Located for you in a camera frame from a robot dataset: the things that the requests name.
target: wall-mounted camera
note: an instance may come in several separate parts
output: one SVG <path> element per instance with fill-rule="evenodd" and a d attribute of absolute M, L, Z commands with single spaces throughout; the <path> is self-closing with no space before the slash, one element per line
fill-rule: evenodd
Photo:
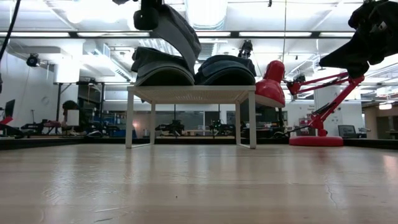
<path fill-rule="evenodd" d="M 26 64 L 29 67 L 36 68 L 40 66 L 40 59 L 38 54 L 30 54 L 26 60 Z"/>

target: red lamp shade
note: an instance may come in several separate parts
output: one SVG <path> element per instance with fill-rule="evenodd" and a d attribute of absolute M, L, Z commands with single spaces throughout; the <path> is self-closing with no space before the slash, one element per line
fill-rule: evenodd
<path fill-rule="evenodd" d="M 285 65 L 272 61 L 267 66 L 264 79 L 256 83 L 256 102 L 275 108 L 285 107 L 285 94 L 280 86 L 285 73 Z"/>

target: ceiling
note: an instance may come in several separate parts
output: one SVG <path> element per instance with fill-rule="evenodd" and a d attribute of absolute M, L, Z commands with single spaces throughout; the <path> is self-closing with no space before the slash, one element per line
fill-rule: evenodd
<path fill-rule="evenodd" d="M 196 30 L 215 29 L 217 31 L 273 31 L 281 32 L 354 32 L 347 25 L 351 13 L 363 0 L 273 0 L 271 7 L 268 0 L 164 0 Z M 7 30 L 10 20 L 10 9 L 14 1 L 0 2 L 0 29 Z M 23 0 L 18 13 L 15 31 L 59 31 L 59 32 L 93 32 L 93 31 L 136 31 L 132 15 L 139 9 L 139 2 L 128 2 L 117 6 L 111 0 Z M 207 38 L 200 39 L 203 51 L 200 59 L 216 54 L 237 55 L 246 38 Z M 106 44 L 111 53 L 111 61 L 123 73 L 130 72 L 133 63 L 131 55 L 138 46 L 155 47 L 169 54 L 178 55 L 178 51 L 160 39 L 127 39 L 127 38 L 90 38 L 90 39 L 18 39 L 11 40 L 13 48 L 30 46 L 57 46 L 68 52 L 75 44 L 84 42 L 83 49 L 98 49 L 103 53 Z M 349 41 L 347 39 L 295 39 L 295 38 L 255 38 L 252 39 L 253 54 L 251 59 L 256 66 L 256 75 L 261 79 L 267 64 L 272 60 L 283 60 L 286 67 L 286 78 L 292 79 L 304 74 L 307 80 L 325 77 L 339 70 L 328 68 L 318 71 L 319 57 L 326 55 Z M 89 56 L 81 60 L 81 76 L 95 77 L 106 82 L 123 82 L 124 79 L 106 67 L 107 63 L 92 62 Z M 391 56 L 379 65 L 371 67 L 366 74 L 365 83 L 391 83 L 390 89 L 398 88 L 398 58 Z M 366 85 L 359 87 L 362 98 L 384 96 L 380 86 Z"/>

